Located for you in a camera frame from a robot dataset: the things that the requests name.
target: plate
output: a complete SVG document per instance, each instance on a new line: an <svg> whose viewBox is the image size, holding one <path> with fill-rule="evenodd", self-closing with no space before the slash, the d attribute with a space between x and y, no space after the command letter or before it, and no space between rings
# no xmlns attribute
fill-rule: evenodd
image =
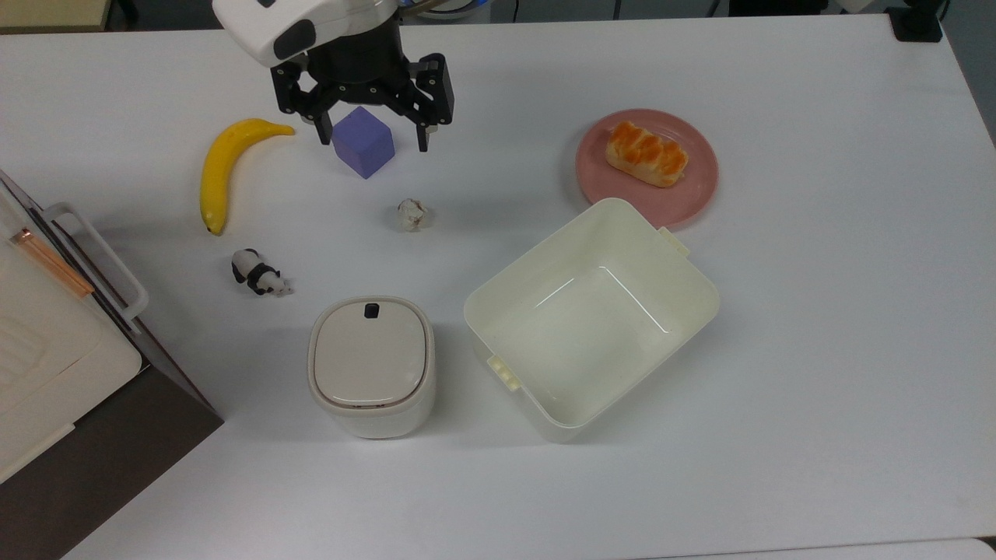
<svg viewBox="0 0 996 560"><path fill-rule="evenodd" d="M606 144L622 121L666 139L688 152L684 177L669 188L658 188L609 165ZM719 184L719 162L705 137L682 119L652 109L613 113L595 123L578 146L575 159L581 191L592 204L603 198L629 202L653 227L675 227L691 221L712 199Z"/></svg>

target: purple cube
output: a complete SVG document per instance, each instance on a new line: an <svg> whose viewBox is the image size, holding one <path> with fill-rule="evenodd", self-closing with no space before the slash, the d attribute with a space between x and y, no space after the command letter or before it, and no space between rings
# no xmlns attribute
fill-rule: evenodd
<svg viewBox="0 0 996 560"><path fill-rule="evenodd" d="M390 129L362 107L332 127L332 144L339 158L364 179L394 157Z"/></svg>

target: bread roll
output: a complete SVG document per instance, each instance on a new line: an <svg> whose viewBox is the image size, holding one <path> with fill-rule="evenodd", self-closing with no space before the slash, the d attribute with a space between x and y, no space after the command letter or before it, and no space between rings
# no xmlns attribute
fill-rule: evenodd
<svg viewBox="0 0 996 560"><path fill-rule="evenodd" d="M609 165L653 186L675 184L688 165L688 153L674 140L665 140L629 121L616 125L606 145Z"/></svg>

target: yellow banana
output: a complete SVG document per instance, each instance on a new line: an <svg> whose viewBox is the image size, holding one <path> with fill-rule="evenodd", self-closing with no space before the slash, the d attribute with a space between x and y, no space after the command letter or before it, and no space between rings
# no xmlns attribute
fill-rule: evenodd
<svg viewBox="0 0 996 560"><path fill-rule="evenodd" d="M200 175L200 217L207 230L221 235L228 217L228 180L242 152L252 144L277 135L290 136L294 129L262 119L246 119L225 129L214 139Z"/></svg>

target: panda toy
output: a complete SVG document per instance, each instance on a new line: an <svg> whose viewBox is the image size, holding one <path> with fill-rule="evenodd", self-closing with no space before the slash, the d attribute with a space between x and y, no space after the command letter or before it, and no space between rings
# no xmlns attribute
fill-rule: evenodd
<svg viewBox="0 0 996 560"><path fill-rule="evenodd" d="M239 284L246 284L257 295L282 296L294 290L280 277L280 271L267 265L255 249L242 249L232 255L232 274Z"/></svg>

